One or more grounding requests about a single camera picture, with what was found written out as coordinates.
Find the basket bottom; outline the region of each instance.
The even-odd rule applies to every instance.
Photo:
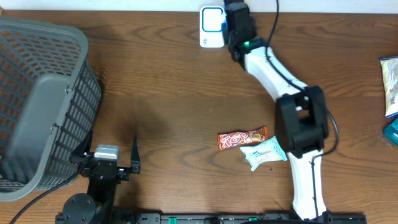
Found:
[[[33,178],[67,94],[68,82],[69,77],[53,74],[36,81],[1,160],[2,179],[27,184]]]

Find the white plastic packet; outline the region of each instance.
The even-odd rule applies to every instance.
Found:
[[[241,151],[246,155],[252,171],[263,162],[287,160],[286,154],[279,146],[275,136],[257,146],[243,146]]]
[[[380,59],[386,94],[386,118],[398,114],[398,57]]]

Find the plastic crate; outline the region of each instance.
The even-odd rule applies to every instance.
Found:
[[[76,171],[101,88],[78,29],[0,17],[0,201],[49,189]]]

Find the red candy wrapper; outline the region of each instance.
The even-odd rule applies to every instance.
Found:
[[[219,150],[224,150],[229,147],[234,147],[243,144],[263,142],[267,139],[268,139],[267,126],[264,126],[262,128],[253,131],[245,131],[245,132],[237,131],[234,133],[219,134],[217,137]]]

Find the brown wooden surface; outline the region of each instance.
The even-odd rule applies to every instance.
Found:
[[[138,135],[142,172],[123,182],[115,204],[164,213],[253,213],[290,208],[288,162],[255,172],[238,148],[219,152],[217,133],[263,125],[274,133],[274,102],[234,63],[227,48],[202,49],[199,14],[191,12],[5,11],[81,29],[89,60],[105,84],[93,147],[121,147],[128,165]],[[267,37],[273,14],[255,14]],[[323,196],[333,212],[364,212],[368,223],[397,223],[398,147],[382,134],[384,88],[379,57],[398,55],[398,16],[281,14],[272,46],[280,61],[308,85],[320,85],[341,134],[324,158]],[[326,142],[330,147],[334,133]],[[37,202],[18,223],[53,223],[78,180]],[[7,223],[40,192],[0,203]]]

